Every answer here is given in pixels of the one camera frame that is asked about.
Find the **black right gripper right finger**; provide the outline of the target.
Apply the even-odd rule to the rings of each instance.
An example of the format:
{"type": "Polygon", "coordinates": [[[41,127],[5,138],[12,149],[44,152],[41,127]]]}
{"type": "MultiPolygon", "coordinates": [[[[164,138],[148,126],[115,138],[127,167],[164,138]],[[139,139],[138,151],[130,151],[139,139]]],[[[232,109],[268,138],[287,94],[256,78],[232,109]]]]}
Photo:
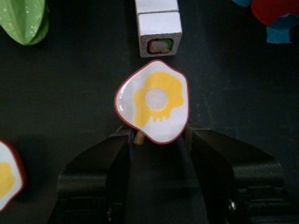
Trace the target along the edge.
{"type": "Polygon", "coordinates": [[[188,126],[183,139],[210,224],[299,224],[274,156],[210,129],[188,126]]]}

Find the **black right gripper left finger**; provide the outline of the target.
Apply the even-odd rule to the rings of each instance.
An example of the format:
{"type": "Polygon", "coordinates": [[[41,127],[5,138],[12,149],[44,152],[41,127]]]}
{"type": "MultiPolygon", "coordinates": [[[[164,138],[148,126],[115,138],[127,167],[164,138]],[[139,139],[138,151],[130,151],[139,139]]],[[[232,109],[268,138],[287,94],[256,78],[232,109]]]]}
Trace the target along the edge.
{"type": "Polygon", "coordinates": [[[124,224],[134,136],[120,127],[67,164],[48,224],[124,224]]]}

